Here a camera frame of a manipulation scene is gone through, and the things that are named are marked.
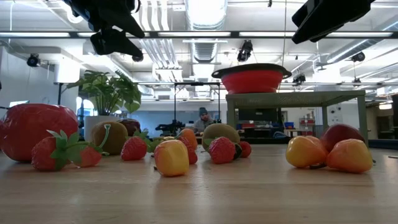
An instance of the person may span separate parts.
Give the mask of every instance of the person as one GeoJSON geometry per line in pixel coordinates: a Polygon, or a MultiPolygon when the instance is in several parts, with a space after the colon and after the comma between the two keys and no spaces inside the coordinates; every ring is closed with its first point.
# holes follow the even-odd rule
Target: person
{"type": "Polygon", "coordinates": [[[208,114],[206,108],[199,108],[199,117],[195,124],[193,124],[195,133],[202,133],[205,131],[205,128],[214,123],[210,115],[208,114]]]}

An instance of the gray table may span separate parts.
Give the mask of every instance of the gray table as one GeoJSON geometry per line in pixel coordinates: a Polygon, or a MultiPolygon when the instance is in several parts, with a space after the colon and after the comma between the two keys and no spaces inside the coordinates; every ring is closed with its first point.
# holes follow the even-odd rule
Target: gray table
{"type": "Polygon", "coordinates": [[[265,108],[301,108],[321,107],[323,129],[328,128],[327,107],[344,101],[357,99],[359,132],[368,145],[368,127],[366,124],[366,104],[364,90],[318,91],[305,93],[247,93],[226,95],[228,104],[227,123],[236,128],[235,109],[265,108]]]}

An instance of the white pot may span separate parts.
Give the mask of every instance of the white pot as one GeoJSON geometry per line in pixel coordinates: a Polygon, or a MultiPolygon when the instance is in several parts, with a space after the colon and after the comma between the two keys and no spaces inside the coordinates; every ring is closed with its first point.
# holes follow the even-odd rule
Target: white pot
{"type": "Polygon", "coordinates": [[[85,116],[85,140],[92,141],[91,130],[94,126],[103,121],[118,121],[120,118],[115,116],[85,116]]]}

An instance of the red bowl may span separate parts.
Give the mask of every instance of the red bowl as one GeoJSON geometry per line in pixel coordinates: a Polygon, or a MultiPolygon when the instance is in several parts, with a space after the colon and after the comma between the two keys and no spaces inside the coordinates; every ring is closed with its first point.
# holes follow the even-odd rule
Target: red bowl
{"type": "Polygon", "coordinates": [[[220,78],[229,94],[275,93],[282,79],[292,74],[280,65],[256,63],[224,68],[213,72],[220,78]]]}

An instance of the large strawberry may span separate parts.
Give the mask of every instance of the large strawberry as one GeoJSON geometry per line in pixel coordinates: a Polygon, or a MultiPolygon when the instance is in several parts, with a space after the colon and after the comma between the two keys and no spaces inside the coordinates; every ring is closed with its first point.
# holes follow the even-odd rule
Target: large strawberry
{"type": "Polygon", "coordinates": [[[187,150],[188,150],[188,158],[189,158],[189,164],[195,164],[195,163],[197,163],[197,161],[198,161],[198,156],[197,156],[197,154],[196,154],[196,152],[195,152],[195,146],[193,146],[192,144],[191,144],[191,142],[187,139],[187,138],[185,138],[185,137],[182,137],[182,136],[178,136],[178,138],[177,138],[179,141],[181,141],[186,147],[187,147],[187,150]]]}
{"type": "Polygon", "coordinates": [[[247,158],[251,154],[251,146],[248,142],[241,141],[239,145],[242,147],[242,158],[247,158]]]}
{"type": "Polygon", "coordinates": [[[122,148],[121,157],[124,161],[136,161],[145,157],[149,140],[146,139],[148,131],[136,131],[134,136],[128,138],[122,148]]]}
{"type": "Polygon", "coordinates": [[[79,164],[82,167],[94,166],[95,164],[88,157],[86,150],[95,149],[102,153],[102,148],[95,146],[92,142],[78,142],[78,133],[68,136],[61,130],[60,134],[48,131],[54,137],[47,137],[37,143],[32,149],[32,165],[39,171],[58,171],[65,167],[69,161],[79,164]]]}
{"type": "Polygon", "coordinates": [[[229,163],[236,154],[235,144],[226,137],[217,138],[211,142],[209,153],[215,164],[229,163]]]}

